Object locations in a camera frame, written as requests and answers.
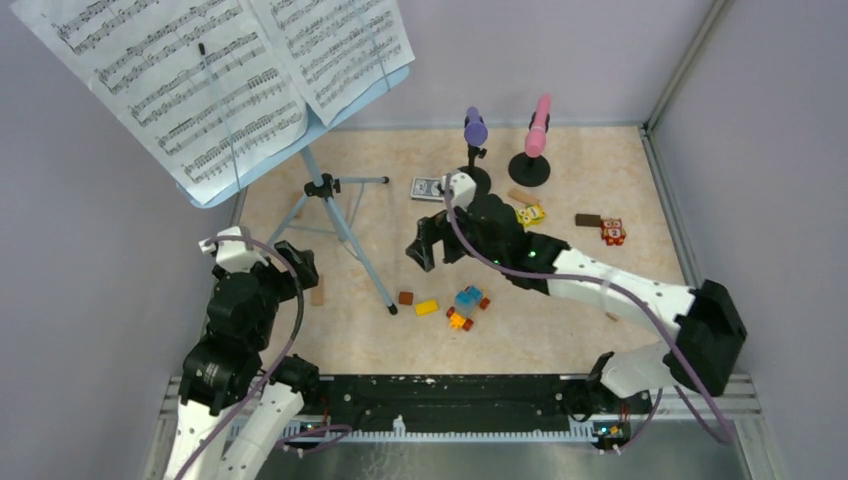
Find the light blue music stand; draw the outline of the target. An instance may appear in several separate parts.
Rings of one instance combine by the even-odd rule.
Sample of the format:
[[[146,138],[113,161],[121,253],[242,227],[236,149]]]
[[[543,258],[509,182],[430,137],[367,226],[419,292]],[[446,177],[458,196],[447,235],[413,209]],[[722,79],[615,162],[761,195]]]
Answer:
[[[329,232],[335,235],[340,243],[344,244],[348,242],[351,245],[359,262],[362,264],[376,286],[382,302],[385,304],[389,313],[392,315],[397,314],[398,308],[393,301],[392,294],[390,294],[384,286],[377,271],[366,256],[362,246],[353,233],[351,223],[354,220],[356,213],[352,212],[350,217],[345,217],[334,197],[335,187],[337,185],[359,184],[361,186],[365,186],[367,184],[387,184],[390,182],[390,179],[387,176],[333,177],[319,169],[314,155],[310,150],[310,145],[324,134],[338,127],[349,117],[358,113],[365,106],[397,87],[407,78],[408,75],[409,68],[407,66],[400,67],[388,74],[384,74],[380,80],[374,82],[365,90],[364,93],[353,100],[347,107],[343,108],[328,125],[324,125],[318,118],[317,114],[315,114],[312,110],[308,110],[307,129],[305,133],[290,146],[278,151],[264,160],[259,161],[256,166],[247,170],[247,172],[243,176],[239,177],[239,179],[226,185],[223,191],[218,193],[211,200],[202,203],[194,199],[191,195],[187,195],[186,198],[192,205],[201,209],[215,207],[232,197],[240,196],[241,193],[256,180],[269,173],[290,157],[298,154],[309,172],[312,183],[321,191],[321,203],[328,218],[333,223],[333,228]]]

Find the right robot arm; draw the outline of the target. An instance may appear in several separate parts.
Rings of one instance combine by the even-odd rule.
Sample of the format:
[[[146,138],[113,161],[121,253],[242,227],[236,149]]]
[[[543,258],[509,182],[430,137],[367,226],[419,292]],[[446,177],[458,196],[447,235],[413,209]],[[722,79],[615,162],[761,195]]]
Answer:
[[[446,264],[465,256],[486,260],[519,288],[594,305],[656,332],[654,344],[599,358],[599,376],[586,385],[594,409],[612,412],[626,397],[672,385],[724,394],[747,338],[724,285],[664,283],[617,269],[562,239],[526,230],[494,194],[473,200],[468,209],[456,206],[419,219],[406,254],[429,272],[437,242]]]

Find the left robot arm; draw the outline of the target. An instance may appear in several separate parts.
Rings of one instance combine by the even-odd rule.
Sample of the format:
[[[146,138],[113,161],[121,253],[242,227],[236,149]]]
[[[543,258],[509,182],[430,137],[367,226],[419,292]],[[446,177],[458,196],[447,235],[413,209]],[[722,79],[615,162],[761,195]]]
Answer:
[[[214,256],[216,284],[205,333],[183,362],[176,436],[167,479],[254,479],[283,429],[319,404],[318,369],[282,352],[268,368],[261,353],[282,303],[319,283],[315,256],[287,241],[267,246],[240,228],[200,241]]]

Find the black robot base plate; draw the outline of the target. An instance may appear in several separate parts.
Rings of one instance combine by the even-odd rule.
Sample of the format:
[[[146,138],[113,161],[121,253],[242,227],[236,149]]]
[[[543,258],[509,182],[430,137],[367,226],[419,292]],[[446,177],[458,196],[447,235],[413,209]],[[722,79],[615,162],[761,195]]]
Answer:
[[[320,379],[302,411],[356,432],[565,432],[604,416],[629,420],[652,408],[648,393],[621,399],[583,375],[336,375]]]

